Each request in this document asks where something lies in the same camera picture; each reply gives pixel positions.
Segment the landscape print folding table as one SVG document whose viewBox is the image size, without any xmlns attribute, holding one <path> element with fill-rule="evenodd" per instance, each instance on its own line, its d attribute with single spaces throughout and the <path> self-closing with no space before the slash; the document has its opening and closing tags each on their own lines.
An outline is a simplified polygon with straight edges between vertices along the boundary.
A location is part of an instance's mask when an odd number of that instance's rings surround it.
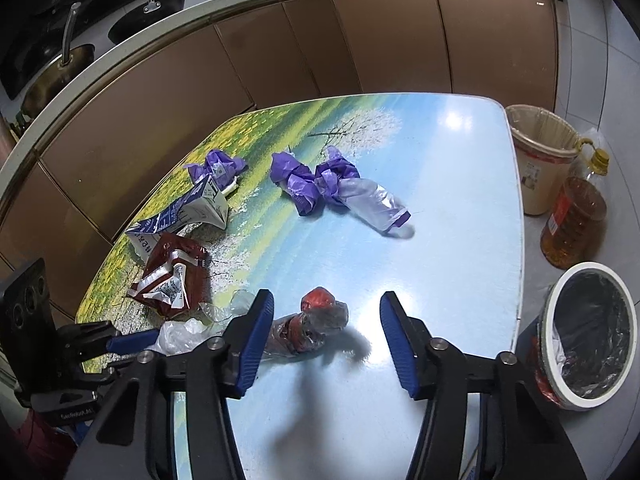
<svg viewBox="0 0 640 480">
<path fill-rule="evenodd" d="M 335 146 L 409 211 L 380 233 L 346 209 L 300 216 L 269 177 L 289 152 L 308 167 Z M 347 304 L 345 333 L 317 354 L 259 367 L 229 412 L 250 479 L 401 479 L 424 407 L 400 383 L 378 305 L 394 292 L 408 314 L 465 353 L 515 344 L 524 221 L 506 112 L 480 96 L 389 93 L 265 108 L 228 120 L 182 156 L 137 210 L 156 214 L 191 185 L 186 166 L 218 150 L 247 163 L 227 229 L 194 236 L 210 255 L 210 303 L 266 288 L 277 316 L 324 287 Z"/>
</svg>

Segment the cooking oil bottle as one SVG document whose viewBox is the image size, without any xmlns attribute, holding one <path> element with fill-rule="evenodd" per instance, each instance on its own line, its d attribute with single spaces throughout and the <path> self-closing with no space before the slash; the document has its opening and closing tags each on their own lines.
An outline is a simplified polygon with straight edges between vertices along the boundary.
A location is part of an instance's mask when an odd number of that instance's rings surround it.
<svg viewBox="0 0 640 480">
<path fill-rule="evenodd" d="M 580 138 L 577 146 L 578 156 L 561 184 L 540 238 L 544 258 L 562 270 L 593 257 L 608 218 L 610 155 L 589 138 Z"/>
</svg>

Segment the purple wrapper right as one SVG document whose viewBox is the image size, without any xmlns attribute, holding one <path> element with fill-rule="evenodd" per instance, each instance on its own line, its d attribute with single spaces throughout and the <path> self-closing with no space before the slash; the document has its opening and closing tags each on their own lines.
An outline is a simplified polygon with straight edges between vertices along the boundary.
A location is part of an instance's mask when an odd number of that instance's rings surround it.
<svg viewBox="0 0 640 480">
<path fill-rule="evenodd" d="M 321 205 L 346 208 L 381 233 L 400 229 L 411 218 L 399 198 L 384 186 L 361 177 L 357 167 L 333 145 L 328 147 L 328 158 L 314 171 L 289 152 L 273 153 L 269 177 L 303 217 Z"/>
</svg>

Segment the crushed plastic bottle red label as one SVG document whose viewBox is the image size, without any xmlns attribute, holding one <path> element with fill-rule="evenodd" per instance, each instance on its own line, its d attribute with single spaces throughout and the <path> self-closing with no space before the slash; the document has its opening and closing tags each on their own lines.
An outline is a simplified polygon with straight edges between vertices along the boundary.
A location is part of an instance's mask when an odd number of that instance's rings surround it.
<svg viewBox="0 0 640 480">
<path fill-rule="evenodd" d="M 262 357 L 280 360 L 316 352 L 344 330 L 348 318 L 347 304 L 318 286 L 303 296 L 298 312 L 272 322 Z"/>
</svg>

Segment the beige trash bin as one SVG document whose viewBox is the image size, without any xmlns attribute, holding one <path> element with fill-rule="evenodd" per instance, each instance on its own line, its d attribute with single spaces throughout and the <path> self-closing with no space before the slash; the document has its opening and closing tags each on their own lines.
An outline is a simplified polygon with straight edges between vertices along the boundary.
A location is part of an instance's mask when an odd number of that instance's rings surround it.
<svg viewBox="0 0 640 480">
<path fill-rule="evenodd" d="M 525 104 L 506 108 L 518 161 L 524 214 L 542 216 L 577 157 L 579 136 L 564 119 L 541 107 Z"/>
</svg>

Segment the brown kitchen cabinets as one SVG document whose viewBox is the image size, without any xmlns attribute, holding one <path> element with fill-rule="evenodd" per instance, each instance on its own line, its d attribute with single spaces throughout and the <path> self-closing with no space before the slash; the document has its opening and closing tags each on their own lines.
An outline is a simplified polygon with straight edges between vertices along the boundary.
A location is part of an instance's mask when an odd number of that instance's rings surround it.
<svg viewBox="0 0 640 480">
<path fill-rule="evenodd" d="M 554 107 L 555 0 L 209 0 L 106 52 L 1 169 L 1 272 L 43 258 L 64 315 L 160 179 L 227 119 L 427 91 Z"/>
</svg>

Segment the white bin black liner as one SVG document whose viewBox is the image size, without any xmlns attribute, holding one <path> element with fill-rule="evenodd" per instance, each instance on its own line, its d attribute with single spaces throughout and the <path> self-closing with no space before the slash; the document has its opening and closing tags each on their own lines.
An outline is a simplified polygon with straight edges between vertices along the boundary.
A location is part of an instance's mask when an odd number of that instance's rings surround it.
<svg viewBox="0 0 640 480">
<path fill-rule="evenodd" d="M 577 263 L 550 287 L 537 318 L 536 382 L 562 410 L 590 411 L 623 387 L 637 346 L 626 284 L 602 263 Z"/>
</svg>

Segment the purple wrapper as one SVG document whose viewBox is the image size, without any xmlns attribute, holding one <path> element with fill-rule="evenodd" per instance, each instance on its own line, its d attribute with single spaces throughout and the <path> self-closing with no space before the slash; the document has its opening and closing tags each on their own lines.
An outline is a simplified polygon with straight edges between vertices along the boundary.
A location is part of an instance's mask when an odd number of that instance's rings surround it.
<svg viewBox="0 0 640 480">
<path fill-rule="evenodd" d="M 247 162 L 242 157 L 231 157 L 221 150 L 210 150 L 204 162 L 186 164 L 183 168 L 193 184 L 211 178 L 222 194 L 228 195 L 238 187 L 239 175 L 247 170 Z"/>
<path fill-rule="evenodd" d="M 273 153 L 269 177 L 303 217 L 321 205 L 346 208 L 381 233 L 400 229 L 411 218 L 399 198 L 384 186 L 361 177 L 357 167 L 333 145 L 328 147 L 328 158 L 314 171 L 289 152 Z"/>
</svg>

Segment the clear plastic bag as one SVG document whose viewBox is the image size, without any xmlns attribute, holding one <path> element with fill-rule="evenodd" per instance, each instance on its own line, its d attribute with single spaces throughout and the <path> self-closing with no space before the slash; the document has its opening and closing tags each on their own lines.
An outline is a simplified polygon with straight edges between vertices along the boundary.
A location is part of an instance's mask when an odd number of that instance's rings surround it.
<svg viewBox="0 0 640 480">
<path fill-rule="evenodd" d="M 148 350 L 162 356 L 188 353 L 212 337 L 221 336 L 234 318 L 246 315 L 255 299 L 252 292 L 238 289 L 224 307 L 201 304 L 193 314 L 178 321 L 166 321 Z"/>
</svg>

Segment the black frying pan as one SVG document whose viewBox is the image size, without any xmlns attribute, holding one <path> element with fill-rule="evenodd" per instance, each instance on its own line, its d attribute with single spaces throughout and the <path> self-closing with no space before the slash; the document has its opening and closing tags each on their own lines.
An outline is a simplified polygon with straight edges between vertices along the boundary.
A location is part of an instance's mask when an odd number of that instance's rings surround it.
<svg viewBox="0 0 640 480">
<path fill-rule="evenodd" d="M 183 10 L 186 0 L 148 0 L 120 18 L 108 31 L 113 44 L 121 44 L 143 29 Z"/>
</svg>

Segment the purple wrapper left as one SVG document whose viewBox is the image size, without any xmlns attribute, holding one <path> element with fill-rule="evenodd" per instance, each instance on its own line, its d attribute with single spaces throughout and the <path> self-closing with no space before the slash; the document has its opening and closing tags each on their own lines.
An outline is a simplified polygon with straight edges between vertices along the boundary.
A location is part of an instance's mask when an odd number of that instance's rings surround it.
<svg viewBox="0 0 640 480">
<path fill-rule="evenodd" d="M 247 162 L 242 157 L 231 157 L 221 150 L 210 150 L 204 162 L 186 164 L 183 168 L 193 184 L 211 178 L 222 194 L 228 195 L 238 187 L 239 175 L 247 170 Z"/>
</svg>

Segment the blue white milk carton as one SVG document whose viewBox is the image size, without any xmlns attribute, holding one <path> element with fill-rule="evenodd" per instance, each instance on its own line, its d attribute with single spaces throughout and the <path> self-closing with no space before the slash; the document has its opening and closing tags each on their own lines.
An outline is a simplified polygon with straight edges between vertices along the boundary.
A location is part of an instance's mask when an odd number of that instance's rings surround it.
<svg viewBox="0 0 640 480">
<path fill-rule="evenodd" d="M 136 255 L 147 262 L 164 233 L 177 234 L 185 226 L 197 223 L 224 231 L 228 217 L 224 193 L 212 177 L 205 177 L 154 216 L 134 223 L 125 234 Z"/>
</svg>

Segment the red snack wrapper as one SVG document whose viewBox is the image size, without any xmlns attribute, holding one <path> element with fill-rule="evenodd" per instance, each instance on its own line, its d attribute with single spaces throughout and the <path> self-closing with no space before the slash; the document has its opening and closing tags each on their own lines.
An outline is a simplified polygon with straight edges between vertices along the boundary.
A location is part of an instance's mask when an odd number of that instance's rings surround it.
<svg viewBox="0 0 640 480">
<path fill-rule="evenodd" d="M 205 297 L 207 252 L 195 240 L 164 233 L 128 298 L 154 310 L 165 320 L 195 310 Z"/>
</svg>

